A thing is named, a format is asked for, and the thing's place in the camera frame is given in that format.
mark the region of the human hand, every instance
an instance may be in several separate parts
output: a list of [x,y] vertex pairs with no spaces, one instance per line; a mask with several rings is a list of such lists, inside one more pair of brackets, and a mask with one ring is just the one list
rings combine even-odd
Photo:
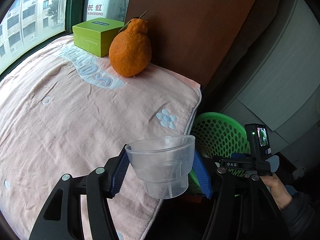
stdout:
[[261,176],[261,179],[265,185],[270,187],[271,195],[280,210],[289,206],[293,199],[275,173],[272,177]]

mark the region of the pink towel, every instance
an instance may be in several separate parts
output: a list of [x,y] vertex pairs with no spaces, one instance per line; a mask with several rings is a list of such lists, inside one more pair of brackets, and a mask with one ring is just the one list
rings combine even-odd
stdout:
[[[89,174],[125,143],[185,134],[201,100],[199,85],[154,65],[132,78],[59,38],[0,83],[0,210],[21,240],[65,173]],[[108,200],[119,238],[143,239],[161,201],[147,196],[131,166]],[[85,197],[86,239],[92,239]]]

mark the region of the blue flower pattern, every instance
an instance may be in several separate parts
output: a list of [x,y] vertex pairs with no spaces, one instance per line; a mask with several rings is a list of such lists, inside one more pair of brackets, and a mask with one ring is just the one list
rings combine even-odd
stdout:
[[167,109],[162,109],[161,113],[156,113],[156,117],[160,120],[160,124],[163,127],[169,127],[170,129],[175,130],[175,122],[178,118],[175,115],[170,114]]

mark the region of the green box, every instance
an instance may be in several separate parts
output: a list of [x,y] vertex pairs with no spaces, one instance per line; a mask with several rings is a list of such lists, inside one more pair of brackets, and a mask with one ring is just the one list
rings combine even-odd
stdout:
[[74,43],[81,49],[104,57],[109,54],[111,42],[124,26],[123,22],[96,18],[72,27]]

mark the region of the plastic cup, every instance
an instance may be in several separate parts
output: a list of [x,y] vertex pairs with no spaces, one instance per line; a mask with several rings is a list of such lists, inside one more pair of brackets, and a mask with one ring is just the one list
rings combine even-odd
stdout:
[[125,147],[145,192],[157,199],[181,195],[188,188],[188,173],[195,155],[195,137],[177,135],[145,139]]

